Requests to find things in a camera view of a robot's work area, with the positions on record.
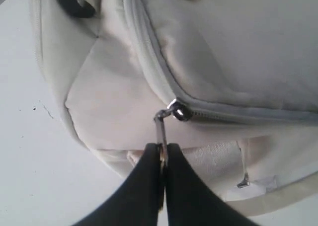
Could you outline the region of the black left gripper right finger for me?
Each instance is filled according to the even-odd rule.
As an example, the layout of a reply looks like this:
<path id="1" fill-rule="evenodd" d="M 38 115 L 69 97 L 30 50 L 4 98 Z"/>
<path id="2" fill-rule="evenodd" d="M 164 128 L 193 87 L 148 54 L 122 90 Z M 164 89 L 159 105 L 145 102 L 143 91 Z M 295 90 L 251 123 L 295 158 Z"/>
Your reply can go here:
<path id="1" fill-rule="evenodd" d="M 178 144 L 167 146 L 166 205 L 170 226 L 252 226 L 199 178 Z"/>

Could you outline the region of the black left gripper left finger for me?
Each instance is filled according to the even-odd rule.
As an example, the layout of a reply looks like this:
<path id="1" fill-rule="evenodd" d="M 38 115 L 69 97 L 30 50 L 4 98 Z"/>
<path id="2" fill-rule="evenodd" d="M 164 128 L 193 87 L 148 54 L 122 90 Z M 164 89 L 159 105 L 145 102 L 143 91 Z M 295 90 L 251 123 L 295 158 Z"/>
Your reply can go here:
<path id="1" fill-rule="evenodd" d="M 161 149 L 147 144 L 142 157 L 122 185 L 76 226 L 156 226 L 163 205 Z"/>

